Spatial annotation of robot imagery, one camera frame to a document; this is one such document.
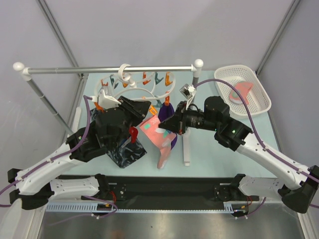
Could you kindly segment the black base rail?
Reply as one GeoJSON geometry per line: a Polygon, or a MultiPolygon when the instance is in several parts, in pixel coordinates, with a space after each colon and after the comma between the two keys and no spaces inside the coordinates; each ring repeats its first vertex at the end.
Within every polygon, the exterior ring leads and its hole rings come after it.
{"type": "Polygon", "coordinates": [[[229,178],[108,176],[116,204],[126,210],[219,210],[233,200],[229,178]]]}

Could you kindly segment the white round clip hanger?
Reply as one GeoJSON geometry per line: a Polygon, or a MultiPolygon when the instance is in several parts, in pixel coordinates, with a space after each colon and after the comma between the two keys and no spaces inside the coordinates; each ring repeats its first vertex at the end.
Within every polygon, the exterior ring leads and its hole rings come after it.
{"type": "MultiPolygon", "coordinates": [[[[142,78],[139,81],[134,79],[135,73],[123,72],[120,76],[118,73],[111,74],[97,81],[94,88],[95,93],[99,92],[102,87],[108,87],[109,95],[119,101],[119,97],[126,92],[141,91],[146,93],[145,96],[135,97],[133,101],[155,101],[156,105],[151,105],[149,111],[156,115],[157,109],[160,109],[163,104],[166,106],[170,103],[170,95],[173,92],[176,84],[175,76],[172,72],[166,72],[165,76],[159,78],[158,72],[146,73],[142,72],[142,78]]],[[[96,109],[105,110],[94,103],[96,109]]]]}

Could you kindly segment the white silver clothes rack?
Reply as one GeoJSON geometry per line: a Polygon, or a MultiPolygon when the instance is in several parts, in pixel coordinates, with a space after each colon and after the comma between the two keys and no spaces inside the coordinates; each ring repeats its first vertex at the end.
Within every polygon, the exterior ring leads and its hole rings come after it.
{"type": "Polygon", "coordinates": [[[193,82],[196,83],[200,77],[204,62],[201,59],[196,59],[190,66],[151,66],[151,67],[132,67],[129,64],[122,64],[120,67],[71,67],[71,68],[29,68],[21,62],[15,62],[13,69],[19,72],[22,79],[24,79],[33,91],[39,96],[42,102],[55,116],[57,121],[64,127],[68,135],[73,133],[72,129],[67,125],[65,120],[57,112],[54,106],[47,99],[45,94],[41,91],[39,86],[34,82],[32,75],[35,74],[97,74],[97,73],[118,73],[120,76],[123,72],[140,73],[140,72],[184,72],[190,71],[193,74],[193,82]]]}

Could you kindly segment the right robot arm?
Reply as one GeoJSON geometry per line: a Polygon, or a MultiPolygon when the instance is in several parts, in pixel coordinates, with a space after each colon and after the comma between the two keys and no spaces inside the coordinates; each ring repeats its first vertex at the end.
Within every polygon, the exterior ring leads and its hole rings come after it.
{"type": "Polygon", "coordinates": [[[274,150],[255,131],[232,118],[229,111],[229,106],[217,96],[208,97],[202,111],[187,109],[186,102],[180,102],[175,113],[159,127],[178,134],[184,134],[189,127],[214,131],[220,145],[251,158],[276,176],[271,179],[236,175],[230,187],[234,199],[280,199],[291,210],[306,213],[319,188],[318,166],[307,167],[274,150]]]}

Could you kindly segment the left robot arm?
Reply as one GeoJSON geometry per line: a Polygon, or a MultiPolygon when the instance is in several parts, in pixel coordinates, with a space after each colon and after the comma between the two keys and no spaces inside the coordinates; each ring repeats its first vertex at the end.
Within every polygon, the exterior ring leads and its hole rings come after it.
{"type": "Polygon", "coordinates": [[[147,116],[151,103],[123,96],[119,103],[112,108],[87,109],[86,126],[70,135],[51,155],[28,169],[9,170],[8,182],[15,186],[9,194],[10,203],[20,199],[23,209],[33,210],[59,198],[107,198],[110,187],[105,175],[63,180],[58,177],[102,155],[126,168],[146,154],[137,138],[137,126],[147,116]]]}

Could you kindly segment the dark patterned shorts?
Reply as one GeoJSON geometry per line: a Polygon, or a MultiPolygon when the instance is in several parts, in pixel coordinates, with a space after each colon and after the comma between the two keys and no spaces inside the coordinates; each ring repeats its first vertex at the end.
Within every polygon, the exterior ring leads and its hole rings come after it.
{"type": "MultiPolygon", "coordinates": [[[[101,111],[96,108],[90,110],[91,121],[95,123],[95,117],[105,110],[101,111]]],[[[131,136],[128,138],[109,138],[99,139],[99,143],[106,154],[117,164],[120,168],[126,168],[134,162],[142,158],[147,151],[144,149],[140,141],[137,139],[135,143],[131,143],[131,136]]]]}

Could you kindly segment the purple cloth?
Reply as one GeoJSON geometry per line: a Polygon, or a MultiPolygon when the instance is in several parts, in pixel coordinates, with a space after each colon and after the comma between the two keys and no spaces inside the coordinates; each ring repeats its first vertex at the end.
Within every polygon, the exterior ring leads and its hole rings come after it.
{"type": "MultiPolygon", "coordinates": [[[[169,103],[168,106],[165,104],[162,105],[162,107],[159,110],[158,118],[160,122],[163,122],[167,118],[171,117],[174,114],[175,110],[171,103],[169,103]]],[[[175,134],[174,140],[171,142],[171,149],[174,148],[175,144],[177,142],[177,134],[175,134]]]]}

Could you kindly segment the santa christmas sock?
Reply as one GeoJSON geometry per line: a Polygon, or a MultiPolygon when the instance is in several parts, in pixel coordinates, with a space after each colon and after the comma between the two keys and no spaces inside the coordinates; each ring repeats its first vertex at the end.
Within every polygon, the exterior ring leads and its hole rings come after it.
{"type": "Polygon", "coordinates": [[[129,128],[129,134],[131,136],[131,143],[135,143],[138,137],[139,131],[134,126],[129,128]]]}

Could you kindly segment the pink sock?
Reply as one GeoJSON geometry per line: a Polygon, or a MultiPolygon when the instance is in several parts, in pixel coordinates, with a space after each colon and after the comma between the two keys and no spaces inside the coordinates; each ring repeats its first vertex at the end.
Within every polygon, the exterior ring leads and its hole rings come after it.
{"type": "Polygon", "coordinates": [[[142,122],[140,130],[160,150],[157,168],[162,169],[170,156],[171,143],[176,138],[176,134],[166,129],[159,128],[159,124],[160,119],[157,115],[153,115],[142,122]]]}
{"type": "MultiPolygon", "coordinates": [[[[252,90],[252,88],[253,88],[253,83],[246,82],[246,81],[240,81],[235,85],[235,89],[240,93],[240,95],[242,96],[242,98],[244,99],[247,105],[249,105],[247,96],[249,92],[252,90]]],[[[235,104],[243,103],[239,95],[234,90],[231,91],[229,95],[229,100],[235,104]]]]}

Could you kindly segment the white plastic basket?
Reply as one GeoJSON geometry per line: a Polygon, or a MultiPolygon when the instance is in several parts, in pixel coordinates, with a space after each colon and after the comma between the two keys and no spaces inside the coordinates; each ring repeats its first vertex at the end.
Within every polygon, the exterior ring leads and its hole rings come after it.
{"type": "Polygon", "coordinates": [[[216,82],[220,96],[230,107],[230,115],[235,119],[248,117],[245,106],[247,105],[252,116],[267,112],[272,102],[252,69],[245,65],[230,65],[218,68],[214,78],[223,80],[226,84],[216,82]]]}

